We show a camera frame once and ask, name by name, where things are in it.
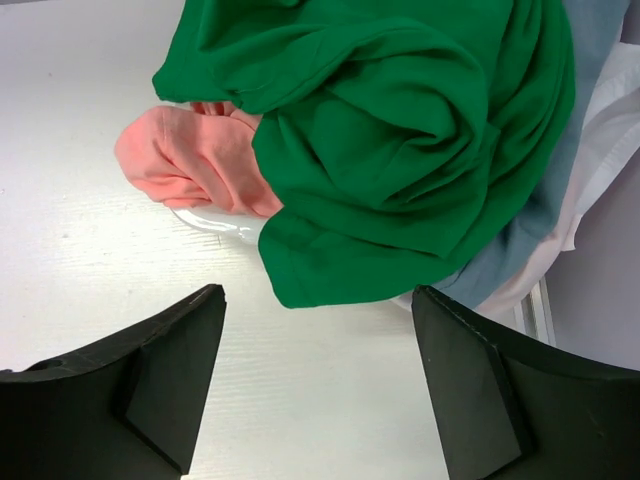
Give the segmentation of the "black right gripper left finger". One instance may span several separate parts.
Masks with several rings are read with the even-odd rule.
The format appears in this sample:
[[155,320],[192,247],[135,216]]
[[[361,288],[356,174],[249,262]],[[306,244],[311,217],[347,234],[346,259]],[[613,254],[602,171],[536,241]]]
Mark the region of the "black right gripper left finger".
[[225,312],[223,288],[207,285],[91,344],[2,371],[2,478],[188,474]]

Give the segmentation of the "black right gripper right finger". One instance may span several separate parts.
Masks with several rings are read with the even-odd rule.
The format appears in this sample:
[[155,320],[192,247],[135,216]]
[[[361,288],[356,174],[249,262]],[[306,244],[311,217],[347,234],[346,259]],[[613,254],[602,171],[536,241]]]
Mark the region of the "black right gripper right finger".
[[417,343],[451,479],[636,479],[639,373],[493,322],[430,287]]

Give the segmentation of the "green t shirt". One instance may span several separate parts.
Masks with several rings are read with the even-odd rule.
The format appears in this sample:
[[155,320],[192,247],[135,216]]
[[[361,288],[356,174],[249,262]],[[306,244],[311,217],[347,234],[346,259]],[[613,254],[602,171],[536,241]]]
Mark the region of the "green t shirt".
[[559,1],[188,1],[153,85],[260,116],[282,208],[259,253],[280,303],[306,308],[467,264],[543,176],[574,71]]

